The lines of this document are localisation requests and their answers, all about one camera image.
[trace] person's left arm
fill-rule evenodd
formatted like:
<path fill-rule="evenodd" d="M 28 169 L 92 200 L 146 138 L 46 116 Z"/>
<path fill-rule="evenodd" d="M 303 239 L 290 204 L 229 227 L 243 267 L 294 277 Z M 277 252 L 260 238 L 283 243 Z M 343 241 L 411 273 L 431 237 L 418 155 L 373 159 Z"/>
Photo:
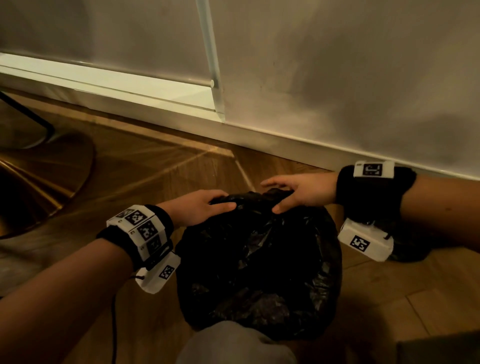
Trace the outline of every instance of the person's left arm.
<path fill-rule="evenodd" d="M 175 228 L 233 210 L 209 205 L 227 193 L 200 190 L 158 204 Z M 127 253 L 97 239 L 0 300 L 0 362 L 59 363 L 133 272 Z"/>

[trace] gray pants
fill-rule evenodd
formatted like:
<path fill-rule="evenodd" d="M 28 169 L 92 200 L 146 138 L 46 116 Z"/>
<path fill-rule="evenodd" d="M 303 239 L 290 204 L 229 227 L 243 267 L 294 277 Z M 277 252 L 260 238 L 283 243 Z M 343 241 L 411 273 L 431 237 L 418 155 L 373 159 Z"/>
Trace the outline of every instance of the gray pants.
<path fill-rule="evenodd" d="M 197 332 L 176 364 L 297 364 L 293 352 L 252 328 L 223 321 Z"/>

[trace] black wristband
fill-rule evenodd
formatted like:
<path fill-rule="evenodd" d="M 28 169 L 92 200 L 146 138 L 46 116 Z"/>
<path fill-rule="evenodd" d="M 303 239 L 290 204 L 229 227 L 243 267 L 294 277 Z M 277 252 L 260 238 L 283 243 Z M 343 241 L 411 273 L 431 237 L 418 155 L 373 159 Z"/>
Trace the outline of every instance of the black wristband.
<path fill-rule="evenodd" d="M 152 211 L 159 218 L 159 220 L 165 227 L 165 234 L 167 238 L 170 239 L 174 227 L 172 219 L 170 218 L 168 213 L 166 213 L 164 209 L 155 205 L 145 205 L 145 207 Z M 147 269 L 150 270 L 165 256 L 165 254 L 167 254 L 173 248 L 171 241 L 169 241 L 167 244 L 165 244 L 165 247 L 159 249 L 158 252 L 155 252 L 146 261 L 143 261 L 142 257 L 140 257 L 140 254 L 138 253 L 137 246 L 132 242 L 130 236 L 118 226 L 108 226 L 107 228 L 99 232 L 96 238 L 108 240 L 109 242 L 122 248 L 132 260 L 134 271 L 137 271 L 142 267 L 147 267 Z"/>
<path fill-rule="evenodd" d="M 393 178 L 353 177 L 354 166 L 342 168 L 336 182 L 336 203 L 345 216 L 363 224 L 376 219 L 400 218 L 400 204 L 417 174 L 407 167 L 395 167 Z"/>

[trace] forearm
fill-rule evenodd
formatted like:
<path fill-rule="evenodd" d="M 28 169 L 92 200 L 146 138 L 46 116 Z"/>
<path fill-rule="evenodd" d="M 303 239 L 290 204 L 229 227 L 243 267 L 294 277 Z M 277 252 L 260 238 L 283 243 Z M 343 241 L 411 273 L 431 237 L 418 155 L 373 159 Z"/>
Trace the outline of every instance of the forearm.
<path fill-rule="evenodd" d="M 0 300 L 0 362 L 60 362 L 131 273 L 102 239 L 45 269 Z"/>
<path fill-rule="evenodd" d="M 480 182 L 418 175 L 403 195 L 402 219 L 480 252 Z"/>

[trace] wall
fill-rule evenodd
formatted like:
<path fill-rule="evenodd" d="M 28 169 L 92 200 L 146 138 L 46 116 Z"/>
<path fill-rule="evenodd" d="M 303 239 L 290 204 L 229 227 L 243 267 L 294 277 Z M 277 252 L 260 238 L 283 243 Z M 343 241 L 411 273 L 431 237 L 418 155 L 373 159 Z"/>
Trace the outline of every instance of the wall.
<path fill-rule="evenodd" d="M 480 176 L 480 2 L 210 6 L 227 122 Z"/>
<path fill-rule="evenodd" d="M 211 80 L 195 0 L 2 0 L 0 51 Z"/>

